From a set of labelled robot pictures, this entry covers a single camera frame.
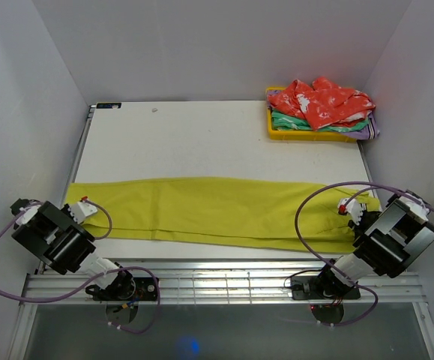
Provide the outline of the yellow-green trousers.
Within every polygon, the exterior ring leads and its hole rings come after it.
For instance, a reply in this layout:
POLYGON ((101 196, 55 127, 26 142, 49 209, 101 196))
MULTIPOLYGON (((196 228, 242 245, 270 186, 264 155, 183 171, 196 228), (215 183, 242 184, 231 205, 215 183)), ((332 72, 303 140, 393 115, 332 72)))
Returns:
POLYGON ((300 232, 321 253, 352 251, 349 219, 337 212, 355 190, 237 178, 157 178, 74 183, 66 202, 88 197, 109 213, 84 223, 94 236, 304 251, 300 232))

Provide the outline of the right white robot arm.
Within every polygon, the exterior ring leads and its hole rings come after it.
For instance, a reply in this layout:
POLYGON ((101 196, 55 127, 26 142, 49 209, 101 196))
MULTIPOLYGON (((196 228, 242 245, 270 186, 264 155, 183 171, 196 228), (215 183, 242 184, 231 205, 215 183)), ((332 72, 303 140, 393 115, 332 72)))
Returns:
POLYGON ((367 275, 395 278, 433 242, 430 206, 415 193, 394 194, 383 211, 370 211, 356 199, 343 198, 341 215, 349 215, 354 251, 332 260, 315 279, 316 291, 325 298, 343 298, 367 275))

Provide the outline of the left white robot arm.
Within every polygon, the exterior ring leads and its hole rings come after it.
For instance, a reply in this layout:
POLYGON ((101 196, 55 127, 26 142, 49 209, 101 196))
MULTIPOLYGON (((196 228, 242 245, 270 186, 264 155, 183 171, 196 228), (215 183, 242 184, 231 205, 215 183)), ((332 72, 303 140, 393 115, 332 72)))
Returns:
POLYGON ((18 199, 10 210, 19 215, 12 238, 60 275, 82 272, 94 278, 85 292, 95 301, 127 301, 136 294, 133 275, 98 255, 95 242, 104 237, 83 227, 99 212, 109 216, 103 207, 86 197, 63 208, 48 201, 18 199))

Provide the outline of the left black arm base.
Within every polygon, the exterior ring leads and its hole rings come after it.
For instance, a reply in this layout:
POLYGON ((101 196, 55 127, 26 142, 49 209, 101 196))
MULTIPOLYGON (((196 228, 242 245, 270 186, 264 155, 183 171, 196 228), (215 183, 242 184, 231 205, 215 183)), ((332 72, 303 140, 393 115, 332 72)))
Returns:
POLYGON ((156 301, 158 298, 157 284, 151 277, 116 278, 105 289, 96 284, 87 286, 85 293, 94 301, 102 302, 156 301))

